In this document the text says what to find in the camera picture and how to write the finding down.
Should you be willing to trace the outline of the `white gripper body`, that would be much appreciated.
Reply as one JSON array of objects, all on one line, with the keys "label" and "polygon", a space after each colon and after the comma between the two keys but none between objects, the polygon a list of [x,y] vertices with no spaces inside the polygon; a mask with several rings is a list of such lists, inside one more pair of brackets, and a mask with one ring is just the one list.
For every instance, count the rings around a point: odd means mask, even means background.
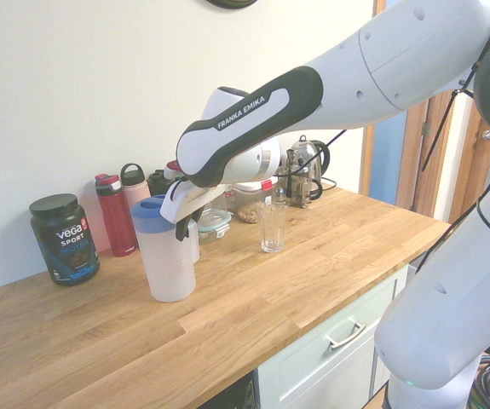
[{"label": "white gripper body", "polygon": [[191,181],[174,182],[164,197],[160,215],[173,224],[192,215],[224,193],[224,185],[197,187]]}]

